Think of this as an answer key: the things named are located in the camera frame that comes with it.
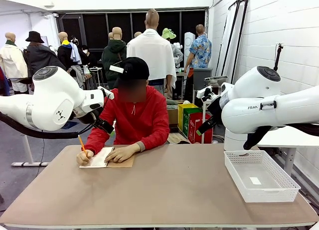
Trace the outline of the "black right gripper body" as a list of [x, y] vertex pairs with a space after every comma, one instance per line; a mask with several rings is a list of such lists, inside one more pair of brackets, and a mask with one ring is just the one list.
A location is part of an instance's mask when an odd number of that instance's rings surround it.
[[207, 119], [203, 124], [202, 128], [204, 130], [212, 129], [216, 125], [214, 116], [212, 115], [209, 119]]

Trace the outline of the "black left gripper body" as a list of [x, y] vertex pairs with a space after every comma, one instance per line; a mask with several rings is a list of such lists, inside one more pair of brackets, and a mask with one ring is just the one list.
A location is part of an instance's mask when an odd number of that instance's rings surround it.
[[98, 118], [95, 121], [94, 127], [105, 131], [107, 134], [111, 134], [114, 130], [114, 127], [112, 124], [108, 123], [106, 120], [103, 120], [101, 118]]

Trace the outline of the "person's right hand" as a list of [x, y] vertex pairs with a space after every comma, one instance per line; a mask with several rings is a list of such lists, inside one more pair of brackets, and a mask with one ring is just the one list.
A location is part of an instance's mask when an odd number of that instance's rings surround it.
[[86, 166], [90, 163], [90, 159], [94, 156], [91, 150], [81, 151], [76, 156], [76, 161], [80, 166]]

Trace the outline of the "person's left hand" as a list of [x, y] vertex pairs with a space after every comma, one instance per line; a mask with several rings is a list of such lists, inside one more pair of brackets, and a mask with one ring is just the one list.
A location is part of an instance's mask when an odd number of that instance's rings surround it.
[[107, 163], [109, 161], [113, 161], [116, 163], [121, 163], [129, 159], [133, 154], [139, 152], [140, 150], [141, 148], [137, 143], [125, 147], [115, 148], [107, 155], [105, 162]]

